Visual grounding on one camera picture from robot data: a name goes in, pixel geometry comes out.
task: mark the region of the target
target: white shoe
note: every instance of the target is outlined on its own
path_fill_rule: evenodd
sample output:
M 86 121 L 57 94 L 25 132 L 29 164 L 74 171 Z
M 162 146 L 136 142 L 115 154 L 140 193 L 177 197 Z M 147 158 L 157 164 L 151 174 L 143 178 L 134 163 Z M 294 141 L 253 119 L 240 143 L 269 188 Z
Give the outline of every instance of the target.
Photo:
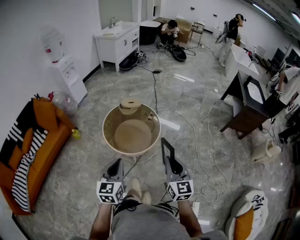
M 131 180 L 131 189 L 135 190 L 140 195 L 140 198 L 142 197 L 141 183 L 137 178 Z
M 151 204 L 151 194 L 149 192 L 145 192 L 142 195 L 142 203 L 144 204 Z
M 221 67 L 225 68 L 225 64 L 223 62 L 219 61 L 219 64 L 221 65 Z

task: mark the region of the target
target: beige bucket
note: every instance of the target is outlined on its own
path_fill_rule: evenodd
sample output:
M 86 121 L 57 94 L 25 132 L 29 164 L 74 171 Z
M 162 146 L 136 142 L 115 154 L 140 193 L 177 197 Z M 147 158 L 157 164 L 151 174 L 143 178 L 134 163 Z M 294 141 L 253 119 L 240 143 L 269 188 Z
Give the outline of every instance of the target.
M 119 106 L 113 108 L 104 119 L 102 132 L 114 151 L 136 157 L 153 147 L 159 139 L 160 128 L 157 114 L 142 104 L 130 115 L 123 114 Z

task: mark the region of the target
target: ceiling light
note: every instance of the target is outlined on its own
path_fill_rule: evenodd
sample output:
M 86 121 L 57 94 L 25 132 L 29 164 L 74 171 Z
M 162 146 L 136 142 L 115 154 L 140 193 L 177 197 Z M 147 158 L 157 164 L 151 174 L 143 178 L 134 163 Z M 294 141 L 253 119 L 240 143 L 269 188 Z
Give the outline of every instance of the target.
M 296 19 L 297 23 L 300 24 L 300 18 L 298 17 L 298 15 L 295 13 L 292 13 L 292 16 L 294 17 L 294 19 Z
M 256 7 L 257 9 L 261 10 L 263 13 L 265 13 L 266 15 L 268 15 L 272 20 L 276 21 L 276 19 L 274 17 L 272 17 L 270 14 L 268 14 L 265 10 L 263 10 L 262 8 L 260 8 L 259 6 L 257 6 L 256 4 L 252 4 L 254 7 Z

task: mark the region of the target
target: orange sofa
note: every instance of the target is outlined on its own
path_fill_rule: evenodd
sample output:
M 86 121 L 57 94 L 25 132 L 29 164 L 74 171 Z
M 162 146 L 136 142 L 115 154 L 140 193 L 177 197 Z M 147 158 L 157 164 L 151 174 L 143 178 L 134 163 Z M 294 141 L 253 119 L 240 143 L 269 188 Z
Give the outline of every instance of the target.
M 75 128 L 74 124 L 64 112 L 53 105 L 53 103 L 45 99 L 33 99 L 33 106 L 38 125 L 48 130 L 48 134 L 42 146 L 37 150 L 36 157 L 28 173 L 28 193 L 31 209 L 35 207 L 39 190 L 56 155 L 72 133 L 71 130 Z M 24 146 L 26 144 L 25 139 L 29 138 L 28 142 L 30 142 L 30 144 L 32 141 L 30 137 L 27 137 L 29 131 L 30 129 L 26 132 L 24 137 L 22 150 L 16 145 L 8 163 L 10 168 L 0 162 L 0 188 L 15 215 L 31 214 L 23 211 L 19 207 L 11 192 L 18 164 L 23 154 L 28 150 L 28 147 Z

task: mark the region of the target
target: faucet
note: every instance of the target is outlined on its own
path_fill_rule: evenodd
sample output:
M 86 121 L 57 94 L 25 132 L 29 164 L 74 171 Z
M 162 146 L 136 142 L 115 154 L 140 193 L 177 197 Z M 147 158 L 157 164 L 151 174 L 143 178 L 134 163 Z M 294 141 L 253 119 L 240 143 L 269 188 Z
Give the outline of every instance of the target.
M 109 28 L 113 28 L 113 26 L 116 25 L 116 22 L 117 22 L 117 18 L 116 18 L 116 17 L 112 17 L 112 18 L 110 19 L 110 21 L 109 21 Z

